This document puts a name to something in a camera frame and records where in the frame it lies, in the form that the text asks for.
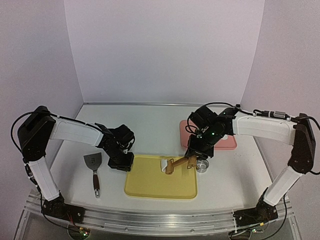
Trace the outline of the wooden double-ended rolling pin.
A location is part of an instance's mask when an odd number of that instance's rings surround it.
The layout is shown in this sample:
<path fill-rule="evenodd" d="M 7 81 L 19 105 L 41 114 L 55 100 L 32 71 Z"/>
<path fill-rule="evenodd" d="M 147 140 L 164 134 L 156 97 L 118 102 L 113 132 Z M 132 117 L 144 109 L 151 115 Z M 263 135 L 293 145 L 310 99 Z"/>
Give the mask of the wooden double-ended rolling pin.
<path fill-rule="evenodd" d="M 195 158 L 195 157 L 190 157 L 190 158 L 182 157 L 178 160 L 174 160 L 173 158 L 168 159 L 168 166 L 166 168 L 165 174 L 171 175 L 174 172 L 176 167 L 183 165 L 185 163 L 187 163 L 186 166 L 187 166 L 188 170 L 195 168 L 196 163 L 197 163 L 197 158 Z"/>

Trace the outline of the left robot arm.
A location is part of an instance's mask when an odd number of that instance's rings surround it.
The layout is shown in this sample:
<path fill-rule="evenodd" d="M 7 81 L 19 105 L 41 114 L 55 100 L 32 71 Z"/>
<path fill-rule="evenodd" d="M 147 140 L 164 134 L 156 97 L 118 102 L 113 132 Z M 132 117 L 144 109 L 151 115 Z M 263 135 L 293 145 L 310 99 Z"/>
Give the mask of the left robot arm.
<path fill-rule="evenodd" d="M 98 169 L 87 169 L 84 156 L 101 154 L 101 166 L 109 172 L 129 172 L 134 162 L 134 133 L 126 126 L 107 128 L 50 112 L 45 106 L 19 116 L 11 126 L 10 136 L 22 155 L 29 180 L 39 192 L 40 210 L 50 220 L 74 224 L 84 220 L 86 202 L 72 200 L 81 191 L 84 173 L 86 198 L 98 201 Z"/>

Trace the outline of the white dough lump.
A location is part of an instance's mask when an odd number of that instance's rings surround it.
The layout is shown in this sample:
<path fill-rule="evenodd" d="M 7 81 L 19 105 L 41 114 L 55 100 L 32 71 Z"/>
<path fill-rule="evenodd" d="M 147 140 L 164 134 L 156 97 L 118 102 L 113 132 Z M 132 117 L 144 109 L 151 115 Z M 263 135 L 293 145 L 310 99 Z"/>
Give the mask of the white dough lump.
<path fill-rule="evenodd" d="M 166 172 L 167 166 L 168 166 L 168 160 L 167 160 L 167 159 L 161 159 L 161 161 L 160 161 L 160 167 L 161 167 L 161 171 L 162 171 L 163 173 Z"/>

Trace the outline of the yellow plastic tray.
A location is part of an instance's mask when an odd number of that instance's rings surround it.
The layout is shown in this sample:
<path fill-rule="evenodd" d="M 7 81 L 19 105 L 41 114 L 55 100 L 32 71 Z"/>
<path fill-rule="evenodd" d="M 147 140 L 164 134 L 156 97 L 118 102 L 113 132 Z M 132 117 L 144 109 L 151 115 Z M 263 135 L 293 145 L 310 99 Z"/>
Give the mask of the yellow plastic tray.
<path fill-rule="evenodd" d="M 173 173 L 162 171 L 161 161 L 178 161 L 179 156 L 136 155 L 126 175 L 124 192 L 130 197 L 191 200 L 198 194 L 196 168 L 188 161 L 175 166 Z"/>

